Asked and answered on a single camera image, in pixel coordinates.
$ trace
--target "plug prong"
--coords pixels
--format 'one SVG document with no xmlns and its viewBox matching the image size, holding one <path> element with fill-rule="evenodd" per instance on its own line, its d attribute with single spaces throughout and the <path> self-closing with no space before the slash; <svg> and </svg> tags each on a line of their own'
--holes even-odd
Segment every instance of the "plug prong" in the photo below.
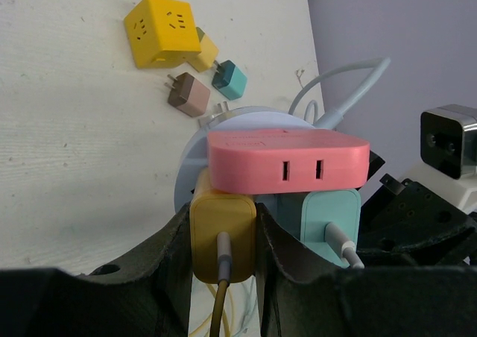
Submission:
<svg viewBox="0 0 477 337">
<path fill-rule="evenodd" d="M 168 74 L 167 77 L 173 80 L 173 82 L 177 82 L 177 79 L 174 76 Z"/>
</svg>

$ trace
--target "cable connector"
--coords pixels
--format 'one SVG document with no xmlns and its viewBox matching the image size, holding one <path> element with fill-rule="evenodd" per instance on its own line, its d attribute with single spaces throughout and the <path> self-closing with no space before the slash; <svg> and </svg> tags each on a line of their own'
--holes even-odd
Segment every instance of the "cable connector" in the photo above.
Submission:
<svg viewBox="0 0 477 337">
<path fill-rule="evenodd" d="M 356 253 L 355 243 L 335 223 L 328 223 L 326 226 L 325 241 L 340 259 L 348 261 L 351 268 L 364 268 Z"/>
<path fill-rule="evenodd" d="M 229 285 L 232 271 L 232 244 L 230 235 L 224 231 L 217 235 L 217 265 L 218 283 L 225 280 Z"/>
</svg>

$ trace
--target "yellow cube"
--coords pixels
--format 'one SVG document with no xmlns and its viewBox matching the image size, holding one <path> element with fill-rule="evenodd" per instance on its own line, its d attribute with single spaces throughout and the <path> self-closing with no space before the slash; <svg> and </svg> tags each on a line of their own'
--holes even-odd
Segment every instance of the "yellow cube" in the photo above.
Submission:
<svg viewBox="0 0 477 337">
<path fill-rule="evenodd" d="M 200 41 L 189 3 L 141 0 L 124 18 L 136 66 L 171 68 L 200 54 Z"/>
<path fill-rule="evenodd" d="M 189 63 L 198 72 L 204 72 L 214 65 L 215 58 L 217 58 L 218 55 L 218 48 L 199 27 L 197 27 L 197 34 L 202 52 L 189 60 Z"/>
</svg>

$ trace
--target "cable strain relief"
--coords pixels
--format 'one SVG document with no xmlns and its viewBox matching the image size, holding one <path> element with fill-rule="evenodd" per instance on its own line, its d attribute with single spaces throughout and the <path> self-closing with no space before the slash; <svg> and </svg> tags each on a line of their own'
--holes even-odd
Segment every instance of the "cable strain relief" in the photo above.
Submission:
<svg viewBox="0 0 477 337">
<path fill-rule="evenodd" d="M 224 256 L 224 258 L 222 260 L 219 260 L 219 263 L 218 263 L 217 281 L 220 283 L 222 280 L 226 280 L 227 285 L 229 285 L 231 271 L 232 271 L 232 259 L 230 259 L 230 256 Z"/>
<path fill-rule="evenodd" d="M 314 124 L 315 128 L 334 130 L 343 121 L 343 114 L 336 108 L 327 110 Z"/>
</svg>

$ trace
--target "gray wall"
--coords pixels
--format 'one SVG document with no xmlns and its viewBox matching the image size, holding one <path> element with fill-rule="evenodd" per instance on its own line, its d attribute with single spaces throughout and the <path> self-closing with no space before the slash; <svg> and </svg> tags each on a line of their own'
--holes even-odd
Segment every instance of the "gray wall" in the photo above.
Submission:
<svg viewBox="0 0 477 337">
<path fill-rule="evenodd" d="M 477 107 L 477 0 L 309 0 L 321 72 L 372 57 L 391 65 L 338 129 L 368 139 L 389 172 L 419 159 L 422 111 L 442 104 Z M 325 108 L 338 104 L 366 72 L 323 84 Z"/>
</svg>

